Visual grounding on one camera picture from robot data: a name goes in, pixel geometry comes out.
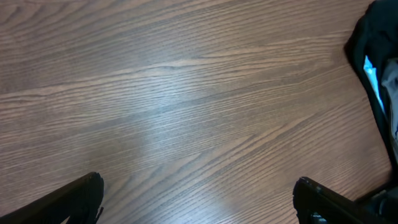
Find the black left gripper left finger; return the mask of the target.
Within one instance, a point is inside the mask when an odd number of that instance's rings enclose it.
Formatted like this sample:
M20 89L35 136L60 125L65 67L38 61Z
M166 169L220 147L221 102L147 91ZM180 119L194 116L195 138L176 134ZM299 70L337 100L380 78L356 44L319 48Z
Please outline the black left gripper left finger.
M90 172L1 217L1 223L96 223L103 212L104 180Z

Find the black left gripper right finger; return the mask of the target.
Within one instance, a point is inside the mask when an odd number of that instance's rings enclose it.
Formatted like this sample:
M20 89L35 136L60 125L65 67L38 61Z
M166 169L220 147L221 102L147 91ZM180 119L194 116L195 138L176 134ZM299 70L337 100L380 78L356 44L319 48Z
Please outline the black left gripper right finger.
M352 201L301 177L293 190L293 205L300 223L391 223L392 187L382 186Z

